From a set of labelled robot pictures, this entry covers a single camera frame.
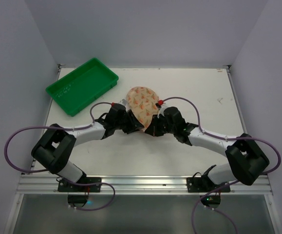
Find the carrot print laundry bag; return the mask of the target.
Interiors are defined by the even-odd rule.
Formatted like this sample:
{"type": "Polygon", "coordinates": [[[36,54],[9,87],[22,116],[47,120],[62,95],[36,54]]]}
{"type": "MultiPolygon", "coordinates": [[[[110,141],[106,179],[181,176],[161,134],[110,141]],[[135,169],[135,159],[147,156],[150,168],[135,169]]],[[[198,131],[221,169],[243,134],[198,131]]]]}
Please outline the carrot print laundry bag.
{"type": "Polygon", "coordinates": [[[153,116],[159,113],[156,103],[158,95],[150,88],[136,86],[131,88],[126,99],[133,115],[143,125],[143,131],[150,126],[153,116]]]}

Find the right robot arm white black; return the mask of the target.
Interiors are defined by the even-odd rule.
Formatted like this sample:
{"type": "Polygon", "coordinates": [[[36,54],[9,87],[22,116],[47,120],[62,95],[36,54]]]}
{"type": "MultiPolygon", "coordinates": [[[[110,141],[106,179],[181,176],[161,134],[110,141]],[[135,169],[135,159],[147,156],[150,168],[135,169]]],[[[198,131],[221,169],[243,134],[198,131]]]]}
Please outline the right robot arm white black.
{"type": "Polygon", "coordinates": [[[206,135],[199,125],[186,122],[176,107],[168,107],[162,114],[153,115],[145,133],[153,137],[172,134],[183,144],[202,147],[227,158],[227,164],[212,165],[192,180],[192,185],[200,191],[208,192],[233,180],[250,186],[269,165],[269,159],[250,135],[242,134],[232,141],[226,141],[223,136],[206,135]]]}

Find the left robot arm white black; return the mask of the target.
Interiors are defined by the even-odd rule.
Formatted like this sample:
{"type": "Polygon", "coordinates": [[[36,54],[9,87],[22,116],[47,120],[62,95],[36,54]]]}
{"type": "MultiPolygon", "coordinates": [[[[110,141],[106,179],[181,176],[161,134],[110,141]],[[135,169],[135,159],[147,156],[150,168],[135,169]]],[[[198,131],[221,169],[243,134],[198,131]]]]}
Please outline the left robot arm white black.
{"type": "Polygon", "coordinates": [[[115,103],[107,113],[94,119],[89,126],[67,129],[58,124],[51,125],[34,146],[31,155],[50,173],[77,184],[84,182],[87,175],[69,160],[74,147],[89,141],[106,139],[116,130],[129,134],[143,128],[132,110],[115,103]]]}

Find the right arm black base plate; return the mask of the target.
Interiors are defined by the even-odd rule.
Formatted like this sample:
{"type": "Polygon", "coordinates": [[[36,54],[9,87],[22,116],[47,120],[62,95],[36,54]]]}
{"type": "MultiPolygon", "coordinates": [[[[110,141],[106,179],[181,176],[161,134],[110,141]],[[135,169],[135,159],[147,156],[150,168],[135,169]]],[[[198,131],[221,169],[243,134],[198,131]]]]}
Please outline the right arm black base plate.
{"type": "Polygon", "coordinates": [[[214,184],[205,175],[201,175],[200,172],[186,178],[186,186],[189,193],[208,193],[212,190],[221,188],[215,193],[201,199],[201,203],[209,208],[218,208],[221,204],[221,193],[229,193],[231,191],[230,186],[225,186],[226,184],[227,182],[218,185],[214,184]]]}

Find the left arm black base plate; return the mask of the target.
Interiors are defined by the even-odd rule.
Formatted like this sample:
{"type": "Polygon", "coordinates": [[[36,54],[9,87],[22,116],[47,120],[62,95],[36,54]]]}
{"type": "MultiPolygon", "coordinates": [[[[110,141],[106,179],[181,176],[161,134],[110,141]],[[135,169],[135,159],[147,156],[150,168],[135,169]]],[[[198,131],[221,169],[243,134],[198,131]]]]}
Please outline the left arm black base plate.
{"type": "Polygon", "coordinates": [[[79,184],[92,184],[91,186],[78,186],[69,183],[65,179],[57,179],[58,188],[57,191],[60,193],[68,193],[67,201],[71,206],[84,207],[89,202],[89,193],[99,193],[102,182],[100,177],[86,177],[82,176],[76,183],[79,184]]]}

